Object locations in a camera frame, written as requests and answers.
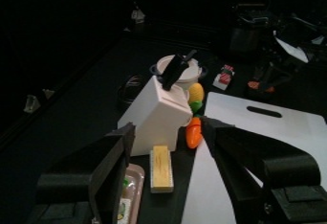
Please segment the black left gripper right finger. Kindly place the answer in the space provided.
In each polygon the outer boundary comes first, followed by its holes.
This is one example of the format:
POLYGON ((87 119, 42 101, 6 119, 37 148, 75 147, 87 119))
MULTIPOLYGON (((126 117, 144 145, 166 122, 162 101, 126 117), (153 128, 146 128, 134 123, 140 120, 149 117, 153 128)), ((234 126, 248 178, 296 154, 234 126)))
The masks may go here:
POLYGON ((236 224, 324 224, 327 190, 309 153, 205 116, 200 126, 236 224))

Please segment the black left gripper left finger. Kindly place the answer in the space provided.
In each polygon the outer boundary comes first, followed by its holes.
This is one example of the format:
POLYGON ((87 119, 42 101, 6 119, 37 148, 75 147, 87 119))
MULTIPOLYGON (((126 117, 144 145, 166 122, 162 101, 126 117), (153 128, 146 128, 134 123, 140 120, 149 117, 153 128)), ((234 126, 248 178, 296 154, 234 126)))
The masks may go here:
POLYGON ((134 125, 104 135, 41 174, 25 224, 116 224, 134 125))

